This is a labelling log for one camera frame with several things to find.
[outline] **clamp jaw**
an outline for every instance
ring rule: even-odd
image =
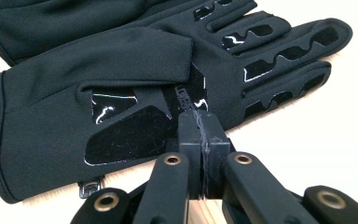
[[[187,223],[188,200],[223,199],[227,223],[358,223],[358,203],[325,186],[304,197],[282,186],[254,155],[237,152],[217,117],[186,111],[148,182],[131,193],[101,189],[72,224]]]

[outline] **metal grommet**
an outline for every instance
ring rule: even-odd
[[[101,195],[94,203],[98,212],[107,212],[118,205],[119,198],[114,192],[107,192]]]
[[[182,161],[182,159],[178,156],[175,156],[175,155],[171,155],[171,156],[167,156],[165,159],[164,159],[164,162],[169,164],[169,165],[177,165],[179,164],[180,162]]]
[[[331,208],[343,209],[347,206],[347,204],[341,197],[327,190],[319,191],[317,197],[321,203]]]
[[[243,155],[243,154],[239,154],[239,155],[235,156],[234,159],[237,163],[245,164],[245,165],[250,164],[253,161],[252,158],[250,158],[249,156]]]

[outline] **glove finger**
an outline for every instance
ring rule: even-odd
[[[232,54],[266,44],[290,31],[289,22],[265,12],[253,17],[243,17],[216,34],[222,48]]]
[[[245,87],[255,88],[268,79],[331,55],[349,43],[351,34],[351,27],[336,19],[297,26],[269,45],[241,55]]]
[[[256,7],[253,0],[213,0],[193,11],[194,21],[209,31],[218,30]]]
[[[242,93],[243,119],[276,109],[321,87],[329,78],[331,64],[314,62],[273,79],[265,85]]]

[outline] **glove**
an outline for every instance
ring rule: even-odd
[[[166,150],[165,139],[174,134],[182,111],[207,109],[228,129],[324,84],[330,64],[317,60],[348,44],[351,28],[328,19],[291,29],[287,21],[265,12],[242,16],[253,7],[248,0],[212,1],[148,26],[193,40],[184,84],[136,87],[133,79],[147,74],[140,74],[135,60],[127,61],[135,64],[130,71],[125,69],[131,65],[120,69],[126,72],[122,78],[129,76],[127,85],[117,85],[115,77],[95,81],[99,65],[94,64],[102,61],[97,56],[69,68],[66,63],[52,66],[67,55],[67,48],[82,49],[77,41],[0,74],[0,102],[5,99],[0,103],[0,195],[14,203],[151,160]],[[94,38],[102,36],[106,34],[80,43],[100,43]],[[153,52],[148,58],[176,58],[175,53]],[[34,69],[36,62],[41,67]],[[164,61],[147,64],[157,74],[171,74],[162,65]]]
[[[205,1],[0,0],[0,56],[14,65],[80,37],[159,20]]]

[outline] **white surface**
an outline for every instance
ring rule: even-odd
[[[358,1],[259,0],[257,10],[292,25],[339,18],[354,31],[351,43],[328,58],[327,83],[305,98],[227,132],[237,150],[253,153],[291,191],[326,185],[358,202]],[[0,71],[8,66],[0,59]],[[109,187],[132,190],[148,178],[153,162],[110,175]],[[82,201],[77,187],[53,190],[14,205],[0,199],[0,223],[69,223]],[[219,202],[192,202],[190,222],[222,223]]]

